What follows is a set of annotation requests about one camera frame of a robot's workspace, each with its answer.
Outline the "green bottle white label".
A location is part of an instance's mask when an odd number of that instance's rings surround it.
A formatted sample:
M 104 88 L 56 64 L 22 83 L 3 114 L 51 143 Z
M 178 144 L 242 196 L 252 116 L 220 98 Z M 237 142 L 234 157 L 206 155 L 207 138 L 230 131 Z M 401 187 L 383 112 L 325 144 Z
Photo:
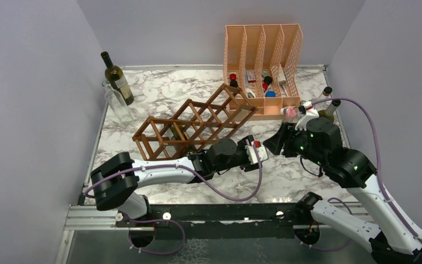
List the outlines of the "green bottle white label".
M 330 123 L 334 123 L 335 122 L 334 113 L 336 112 L 337 108 L 340 105 L 341 105 L 341 100 L 332 100 L 326 109 L 322 109 L 318 111 L 318 115 L 320 117 L 328 119 Z

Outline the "dark green wine bottle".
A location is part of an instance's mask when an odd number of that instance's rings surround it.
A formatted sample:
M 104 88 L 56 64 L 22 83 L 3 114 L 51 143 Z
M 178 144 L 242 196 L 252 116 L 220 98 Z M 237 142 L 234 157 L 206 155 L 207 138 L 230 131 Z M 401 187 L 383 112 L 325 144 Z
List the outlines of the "dark green wine bottle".
M 134 102 L 134 96 L 131 92 L 131 87 L 124 75 L 124 72 L 115 65 L 107 51 L 101 52 L 101 58 L 105 63 L 104 75 L 114 90 L 121 93 L 123 100 L 127 105 Z

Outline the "green bottle silver cap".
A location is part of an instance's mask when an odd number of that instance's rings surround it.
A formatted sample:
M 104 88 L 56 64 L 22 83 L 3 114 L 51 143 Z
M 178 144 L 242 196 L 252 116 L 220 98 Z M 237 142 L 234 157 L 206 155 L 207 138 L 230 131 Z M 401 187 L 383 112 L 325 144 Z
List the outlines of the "green bottle silver cap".
M 166 134 L 170 138 L 170 140 L 174 141 L 187 141 L 189 139 L 189 135 L 183 125 L 172 125 Z M 182 149 L 183 145 L 174 145 L 173 147 L 176 153 L 182 156 L 188 153 L 196 153 L 198 151 L 194 144 L 186 145 L 185 149 Z

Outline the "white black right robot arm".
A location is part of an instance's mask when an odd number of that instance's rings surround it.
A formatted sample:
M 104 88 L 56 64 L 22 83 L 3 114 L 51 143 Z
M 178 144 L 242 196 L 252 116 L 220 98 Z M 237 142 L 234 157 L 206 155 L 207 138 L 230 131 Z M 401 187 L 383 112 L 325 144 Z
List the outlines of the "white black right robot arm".
M 301 130 L 283 123 L 264 145 L 274 155 L 298 156 L 318 164 L 373 219 L 359 219 L 309 192 L 296 203 L 299 222 L 329 225 L 364 247 L 377 263 L 422 263 L 422 229 L 409 217 L 394 213 L 391 195 L 380 187 L 376 168 L 362 152 L 343 146 L 337 125 L 326 118 L 312 119 Z

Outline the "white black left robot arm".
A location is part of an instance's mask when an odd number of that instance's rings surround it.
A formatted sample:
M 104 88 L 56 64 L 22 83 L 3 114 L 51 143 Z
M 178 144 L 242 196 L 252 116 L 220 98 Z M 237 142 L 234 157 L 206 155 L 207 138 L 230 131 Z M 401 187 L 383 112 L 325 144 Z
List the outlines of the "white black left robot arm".
M 130 221 L 143 226 L 150 221 L 152 212 L 148 198 L 135 192 L 138 188 L 168 183 L 204 183 L 230 201 L 242 201 L 224 194 L 209 183 L 215 174 L 238 167 L 244 172 L 259 171 L 257 187 L 262 184 L 263 162 L 268 159 L 267 149 L 252 135 L 238 142 L 223 138 L 208 149 L 188 153 L 178 159 L 143 161 L 132 159 L 122 152 L 90 174 L 92 185 L 85 196 L 93 198 L 99 211 L 117 209 Z

